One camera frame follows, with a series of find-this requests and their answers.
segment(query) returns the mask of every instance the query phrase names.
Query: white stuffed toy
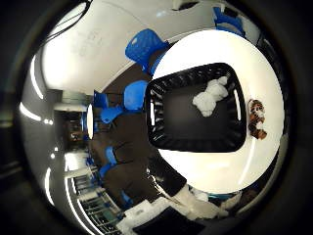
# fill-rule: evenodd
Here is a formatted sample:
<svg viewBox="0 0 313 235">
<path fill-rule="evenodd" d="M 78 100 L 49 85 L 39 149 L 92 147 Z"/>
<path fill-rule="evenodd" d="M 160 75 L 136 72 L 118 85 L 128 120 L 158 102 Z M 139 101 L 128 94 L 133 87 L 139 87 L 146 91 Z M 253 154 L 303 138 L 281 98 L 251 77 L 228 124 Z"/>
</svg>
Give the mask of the white stuffed toy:
<svg viewBox="0 0 313 235">
<path fill-rule="evenodd" d="M 216 102 L 228 96 L 228 91 L 224 87 L 227 84 L 227 79 L 227 76 L 221 76 L 209 81 L 205 91 L 194 97 L 193 104 L 197 106 L 204 117 L 211 116 L 216 107 Z"/>
</svg>

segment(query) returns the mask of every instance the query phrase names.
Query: dark floor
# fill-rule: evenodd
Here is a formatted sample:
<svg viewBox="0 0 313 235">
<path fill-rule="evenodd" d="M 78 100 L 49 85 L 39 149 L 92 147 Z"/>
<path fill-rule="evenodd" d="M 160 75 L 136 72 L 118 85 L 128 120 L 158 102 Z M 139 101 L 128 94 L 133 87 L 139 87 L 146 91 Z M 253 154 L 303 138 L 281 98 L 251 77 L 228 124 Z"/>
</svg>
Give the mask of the dark floor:
<svg viewBox="0 0 313 235">
<path fill-rule="evenodd" d="M 122 94 L 126 85 L 135 80 L 151 80 L 137 65 L 132 66 L 118 77 L 104 92 Z M 110 101 L 121 104 L 122 96 L 109 95 Z M 90 148 L 94 153 L 96 162 L 107 163 L 104 150 L 107 146 L 118 146 L 127 142 L 116 151 L 116 158 L 122 162 L 133 161 L 128 164 L 119 164 L 109 170 L 104 179 L 105 187 L 109 193 L 122 203 L 121 190 L 138 204 L 147 199 L 153 201 L 157 198 L 157 189 L 152 180 L 148 179 L 148 157 L 156 154 L 148 141 L 145 114 L 123 115 L 114 122 L 110 132 L 100 132 L 90 141 Z"/>
</svg>

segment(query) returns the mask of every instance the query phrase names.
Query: brown teddy bear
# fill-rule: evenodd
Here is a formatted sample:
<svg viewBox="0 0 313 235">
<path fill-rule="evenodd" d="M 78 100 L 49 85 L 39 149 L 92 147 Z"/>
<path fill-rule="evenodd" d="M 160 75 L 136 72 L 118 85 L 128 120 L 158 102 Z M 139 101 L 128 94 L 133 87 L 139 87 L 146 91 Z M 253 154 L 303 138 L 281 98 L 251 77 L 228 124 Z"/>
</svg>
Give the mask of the brown teddy bear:
<svg viewBox="0 0 313 235">
<path fill-rule="evenodd" d="M 264 117 L 264 107 L 262 103 L 258 100 L 250 100 L 248 102 L 249 106 L 249 125 L 248 129 L 250 135 L 256 139 L 264 139 L 267 135 L 266 131 L 263 129 Z"/>
</svg>

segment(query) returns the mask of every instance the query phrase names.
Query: stuffed animal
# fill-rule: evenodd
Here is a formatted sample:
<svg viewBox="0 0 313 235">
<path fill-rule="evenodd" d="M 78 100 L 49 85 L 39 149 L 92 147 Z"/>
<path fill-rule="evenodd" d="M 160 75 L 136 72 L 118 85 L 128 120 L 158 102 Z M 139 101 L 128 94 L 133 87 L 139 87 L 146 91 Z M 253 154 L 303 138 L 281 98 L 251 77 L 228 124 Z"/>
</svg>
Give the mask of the stuffed animal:
<svg viewBox="0 0 313 235">
<path fill-rule="evenodd" d="M 248 129 L 250 135 L 256 139 L 264 139 L 267 135 L 263 129 L 263 122 L 265 120 L 265 110 L 262 103 L 258 100 L 250 100 L 249 106 L 249 125 Z"/>
<path fill-rule="evenodd" d="M 221 76 L 209 81 L 205 91 L 194 97 L 193 104 L 197 106 L 204 117 L 211 116 L 216 107 L 216 102 L 228 96 L 227 89 L 224 87 L 227 84 L 227 79 L 227 76 Z"/>
</svg>

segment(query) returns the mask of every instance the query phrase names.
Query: white round table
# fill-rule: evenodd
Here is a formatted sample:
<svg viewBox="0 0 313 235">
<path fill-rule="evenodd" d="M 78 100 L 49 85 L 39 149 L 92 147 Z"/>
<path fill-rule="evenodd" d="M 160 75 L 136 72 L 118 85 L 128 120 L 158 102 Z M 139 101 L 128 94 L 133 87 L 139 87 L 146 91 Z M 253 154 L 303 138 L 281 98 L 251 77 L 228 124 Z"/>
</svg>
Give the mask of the white round table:
<svg viewBox="0 0 313 235">
<path fill-rule="evenodd" d="M 89 139 L 92 139 L 94 136 L 94 115 L 92 105 L 89 105 L 87 108 L 87 131 Z"/>
<path fill-rule="evenodd" d="M 254 45 L 236 34 L 220 30 L 195 32 L 174 44 L 156 68 L 155 78 L 188 68 L 226 63 L 236 72 L 246 101 L 260 100 L 265 108 L 264 140 L 246 131 L 241 149 L 232 153 L 190 153 L 159 149 L 162 157 L 197 189 L 215 193 L 241 190 L 273 161 L 283 133 L 284 103 L 278 79 Z"/>
</svg>

